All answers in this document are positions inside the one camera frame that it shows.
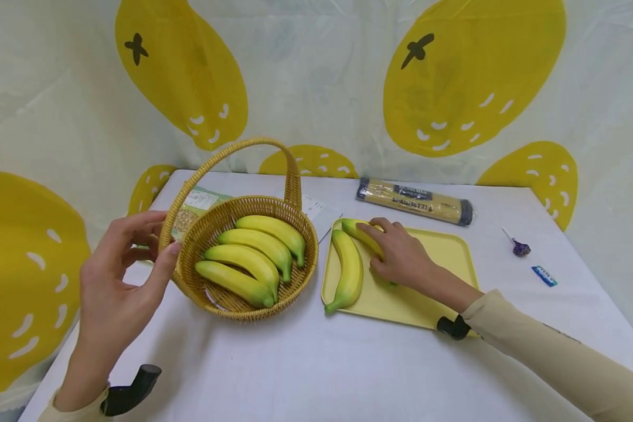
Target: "black handle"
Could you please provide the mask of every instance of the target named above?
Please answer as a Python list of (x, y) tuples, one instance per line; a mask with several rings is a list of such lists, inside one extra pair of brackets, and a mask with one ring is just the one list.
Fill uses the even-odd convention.
[(436, 329), (442, 333), (446, 333), (453, 339), (463, 339), (464, 337), (467, 337), (471, 327), (464, 322), (462, 315), (457, 315), (454, 322), (450, 321), (450, 319), (446, 316), (441, 316), (439, 321), (436, 323)]
[(111, 387), (108, 391), (108, 398), (103, 400), (101, 411), (106, 416), (117, 416), (118, 414), (129, 412), (138, 406), (155, 387), (157, 377), (162, 373), (162, 369), (155, 365), (144, 364), (138, 368), (138, 373), (134, 382), (130, 386)]

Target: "beige sleeve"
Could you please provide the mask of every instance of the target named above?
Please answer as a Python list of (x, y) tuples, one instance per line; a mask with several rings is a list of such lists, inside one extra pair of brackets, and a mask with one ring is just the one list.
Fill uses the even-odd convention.
[(74, 412), (59, 412), (54, 408), (54, 399), (58, 392), (57, 390), (52, 399), (49, 400), (47, 408), (38, 418), (38, 422), (105, 422), (113, 420), (101, 412), (101, 404), (108, 397), (107, 387), (93, 403)]
[(518, 311), (494, 290), (464, 311), (487, 343), (524, 364), (595, 422), (633, 422), (633, 372)]

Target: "lollipop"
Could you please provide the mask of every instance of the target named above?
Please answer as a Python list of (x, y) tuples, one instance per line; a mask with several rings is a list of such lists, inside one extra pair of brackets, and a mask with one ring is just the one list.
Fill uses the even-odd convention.
[(525, 255), (527, 255), (530, 252), (532, 252), (532, 249), (530, 249), (530, 245), (528, 245), (526, 243), (520, 243), (516, 239), (512, 238), (511, 234), (509, 234), (509, 232), (504, 227), (502, 227), (502, 231), (509, 238), (509, 240), (511, 240), (511, 243), (513, 243), (513, 250), (512, 250), (512, 252), (513, 252), (514, 255), (516, 255), (516, 257), (522, 258)]

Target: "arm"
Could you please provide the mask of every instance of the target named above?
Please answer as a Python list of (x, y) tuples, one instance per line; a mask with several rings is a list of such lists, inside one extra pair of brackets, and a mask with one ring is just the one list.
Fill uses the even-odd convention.
[[(164, 297), (181, 244), (157, 254), (166, 213), (147, 212), (112, 222), (80, 270), (80, 336), (62, 387), (40, 415), (40, 422), (107, 421), (101, 409), (108, 377), (122, 352), (143, 331)], [(147, 249), (132, 248), (138, 244)], [(155, 262), (142, 286), (122, 282), (134, 262)]]
[(491, 346), (524, 364), (596, 422), (633, 422), (633, 372), (490, 292), (462, 313)]
[(518, 311), (497, 292), (479, 292), (427, 256), (400, 223), (359, 224), (380, 245), (371, 268), (459, 312), (491, 346), (520, 361), (596, 422), (633, 422), (633, 373), (575, 339)]

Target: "fabric backdrop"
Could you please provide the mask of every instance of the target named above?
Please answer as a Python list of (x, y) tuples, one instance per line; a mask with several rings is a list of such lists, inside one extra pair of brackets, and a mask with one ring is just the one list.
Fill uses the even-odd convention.
[(109, 221), (255, 136), (305, 176), (530, 186), (633, 325), (633, 0), (0, 0), (0, 411)]

